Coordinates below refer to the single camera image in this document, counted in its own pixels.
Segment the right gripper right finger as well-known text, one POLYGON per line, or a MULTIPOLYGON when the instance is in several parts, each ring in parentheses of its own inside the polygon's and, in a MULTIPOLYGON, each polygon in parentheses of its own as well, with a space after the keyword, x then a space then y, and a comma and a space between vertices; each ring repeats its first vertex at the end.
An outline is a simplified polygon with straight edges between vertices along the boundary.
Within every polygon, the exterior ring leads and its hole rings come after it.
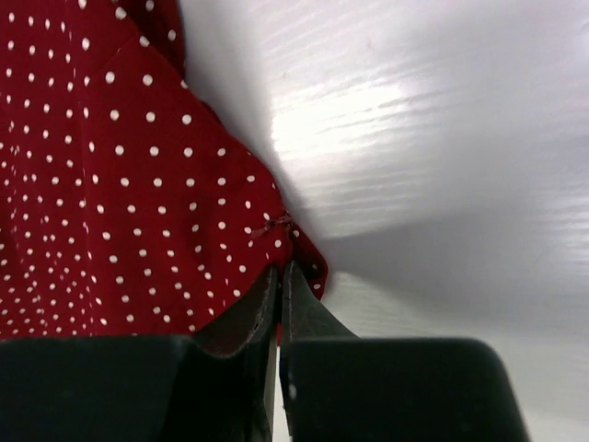
POLYGON ((280 381, 295 441, 526 441, 501 358, 470 338, 361 338, 283 276, 280 381))

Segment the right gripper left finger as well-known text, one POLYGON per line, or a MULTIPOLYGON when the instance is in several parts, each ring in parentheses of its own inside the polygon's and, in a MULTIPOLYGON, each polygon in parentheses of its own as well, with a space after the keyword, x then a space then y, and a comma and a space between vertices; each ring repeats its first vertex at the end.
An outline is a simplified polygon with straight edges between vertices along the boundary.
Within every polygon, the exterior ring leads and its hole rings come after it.
POLYGON ((1 343, 5 441, 268 441, 278 272, 190 334, 1 343))

